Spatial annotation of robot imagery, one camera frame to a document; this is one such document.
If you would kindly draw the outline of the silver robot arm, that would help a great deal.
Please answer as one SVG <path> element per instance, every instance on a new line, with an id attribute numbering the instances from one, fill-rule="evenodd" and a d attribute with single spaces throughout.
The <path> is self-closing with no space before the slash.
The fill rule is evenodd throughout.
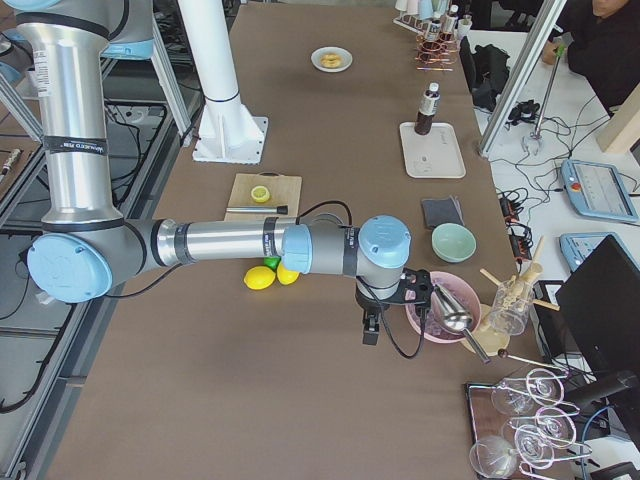
<path id="1" fill-rule="evenodd" d="M 282 217 L 126 219 L 112 199 L 100 60 L 151 57 L 152 4 L 16 1 L 13 9 L 33 50 L 51 201 L 27 265 L 50 296 L 81 303 L 160 267 L 277 257 L 293 272 L 355 278 L 363 340 L 371 345 L 385 325 L 385 310 L 417 297 L 417 276 L 406 266 L 410 232 L 392 216 L 361 227 Z"/>

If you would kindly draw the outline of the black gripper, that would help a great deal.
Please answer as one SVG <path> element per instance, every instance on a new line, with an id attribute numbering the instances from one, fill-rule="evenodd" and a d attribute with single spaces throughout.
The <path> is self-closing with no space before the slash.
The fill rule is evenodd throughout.
<path id="1" fill-rule="evenodd" d="M 355 299 L 363 310 L 363 345 L 376 345 L 378 343 L 378 329 L 383 317 L 385 307 L 378 300 L 372 298 L 359 279 L 356 280 Z"/>

